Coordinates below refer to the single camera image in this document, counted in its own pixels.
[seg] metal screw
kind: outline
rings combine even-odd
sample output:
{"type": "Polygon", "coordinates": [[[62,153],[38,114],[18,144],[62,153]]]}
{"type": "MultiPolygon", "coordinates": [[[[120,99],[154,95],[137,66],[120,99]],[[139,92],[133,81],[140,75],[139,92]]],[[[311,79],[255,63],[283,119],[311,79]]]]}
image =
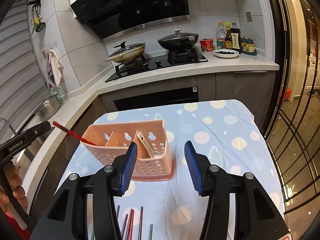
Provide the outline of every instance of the metal screw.
{"type": "Polygon", "coordinates": [[[219,167],[217,166],[217,165],[211,165],[210,167],[209,167],[209,169],[210,169],[210,171],[218,171],[219,170],[219,167]]]}
{"type": "Polygon", "coordinates": [[[247,172],[247,173],[245,174],[245,177],[246,177],[247,179],[253,179],[253,178],[254,178],[254,175],[253,175],[252,173],[250,173],[250,172],[247,172]]]}
{"type": "Polygon", "coordinates": [[[75,173],[72,173],[72,174],[69,175],[69,179],[70,180],[75,180],[76,178],[78,178],[78,175],[75,174],[75,173]]]}
{"type": "Polygon", "coordinates": [[[108,165],[108,166],[105,166],[104,169],[103,169],[105,172],[111,172],[113,171],[113,167],[108,165]]]}

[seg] table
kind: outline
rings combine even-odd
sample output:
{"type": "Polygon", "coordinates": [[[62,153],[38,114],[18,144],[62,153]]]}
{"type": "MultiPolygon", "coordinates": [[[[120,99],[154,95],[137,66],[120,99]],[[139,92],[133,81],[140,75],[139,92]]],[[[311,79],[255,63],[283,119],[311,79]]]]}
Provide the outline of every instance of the table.
{"type": "MultiPolygon", "coordinates": [[[[149,236],[153,224],[153,240],[198,239],[207,208],[208,197],[201,198],[193,188],[184,144],[191,140],[197,153],[225,171],[243,175],[252,172],[269,194],[283,216],[281,186],[267,145],[254,123],[250,111],[237,100],[219,100],[169,106],[158,106],[104,114],[94,123],[135,122],[163,119],[175,161],[171,180],[159,182],[131,181],[120,205],[119,225],[134,208],[133,240],[138,239],[140,208],[144,207],[142,239],[149,236]]],[[[71,158],[58,188],[71,173],[80,176],[96,173],[102,164],[80,144],[71,158]]],[[[88,198],[88,232],[92,236],[92,197],[88,198]]],[[[228,238],[233,239],[235,197],[230,195],[228,238]]]]}

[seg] white countertop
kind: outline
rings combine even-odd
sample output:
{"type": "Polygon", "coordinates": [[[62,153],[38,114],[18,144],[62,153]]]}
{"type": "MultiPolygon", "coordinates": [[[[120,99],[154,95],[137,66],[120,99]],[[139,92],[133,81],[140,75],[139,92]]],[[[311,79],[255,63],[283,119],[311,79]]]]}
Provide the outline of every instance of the white countertop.
{"type": "MultiPolygon", "coordinates": [[[[70,129],[98,95],[139,84],[208,73],[279,70],[278,64],[259,55],[241,54],[236,58],[223,59],[216,57],[212,52],[202,52],[202,54],[208,59],[208,62],[155,69],[105,83],[105,80],[114,73],[114,71],[111,71],[89,88],[87,92],[65,101],[49,121],[51,123],[57,121],[70,129]]],[[[33,159],[25,175],[22,186],[30,203],[28,212],[45,169],[65,135],[66,133],[60,129],[54,129],[33,159]]]]}

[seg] glass door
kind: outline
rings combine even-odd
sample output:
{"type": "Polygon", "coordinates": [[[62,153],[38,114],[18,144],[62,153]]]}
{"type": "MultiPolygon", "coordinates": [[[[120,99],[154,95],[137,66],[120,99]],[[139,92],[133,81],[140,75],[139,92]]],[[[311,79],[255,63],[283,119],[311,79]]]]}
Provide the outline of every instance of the glass door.
{"type": "Polygon", "coordinates": [[[320,208],[320,21],[307,0],[280,1],[290,56],[265,139],[282,183],[284,219],[298,240],[320,208]]]}

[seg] glass lid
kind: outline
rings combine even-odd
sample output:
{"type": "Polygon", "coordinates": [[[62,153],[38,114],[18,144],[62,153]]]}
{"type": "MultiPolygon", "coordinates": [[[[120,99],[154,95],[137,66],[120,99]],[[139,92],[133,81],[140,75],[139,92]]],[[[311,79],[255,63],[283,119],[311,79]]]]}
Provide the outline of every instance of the glass lid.
{"type": "Polygon", "coordinates": [[[116,50],[114,53],[112,53],[111,55],[109,55],[109,57],[113,57],[115,55],[118,55],[118,54],[121,54],[121,53],[124,53],[124,52],[130,52],[130,51],[133,51],[133,50],[136,50],[136,49],[139,49],[143,46],[145,46],[146,44],[145,43],[134,43],[134,44],[130,44],[130,45],[125,45],[127,41],[124,41],[122,42],[120,45],[118,46],[114,46],[114,48],[118,48],[118,47],[121,47],[120,49],[116,50]]]}
{"type": "Polygon", "coordinates": [[[198,33],[181,33],[182,29],[174,30],[174,34],[170,34],[168,36],[165,36],[158,41],[170,41],[170,40],[176,40],[181,38],[188,38],[190,36],[199,36],[198,33]]]}

